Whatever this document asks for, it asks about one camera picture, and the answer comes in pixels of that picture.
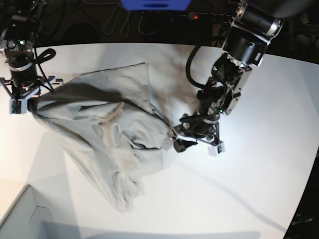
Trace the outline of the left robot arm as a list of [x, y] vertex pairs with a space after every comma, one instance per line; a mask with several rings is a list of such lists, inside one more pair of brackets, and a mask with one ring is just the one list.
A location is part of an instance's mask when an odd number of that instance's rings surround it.
[[259, 66], [271, 41], [283, 27], [283, 19], [270, 16], [245, 0], [240, 1], [230, 22], [223, 53], [214, 63], [206, 84], [191, 76], [192, 61], [200, 49], [196, 46], [186, 63], [188, 81], [199, 88], [198, 105], [192, 115], [184, 114], [171, 138], [176, 152], [181, 153], [199, 142], [209, 146], [210, 154], [225, 151], [219, 136], [219, 119], [235, 108], [252, 66]]

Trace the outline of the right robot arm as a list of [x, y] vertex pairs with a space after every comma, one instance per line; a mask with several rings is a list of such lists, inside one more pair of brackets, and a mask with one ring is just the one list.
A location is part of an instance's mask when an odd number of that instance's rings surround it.
[[47, 4], [46, 0], [16, 0], [10, 25], [0, 35], [0, 54], [11, 73], [10, 79], [1, 78], [0, 84], [10, 96], [10, 114], [34, 110], [43, 89], [53, 93], [53, 85], [63, 84], [55, 76], [38, 74], [41, 64], [56, 55], [52, 48], [41, 54], [36, 50]]

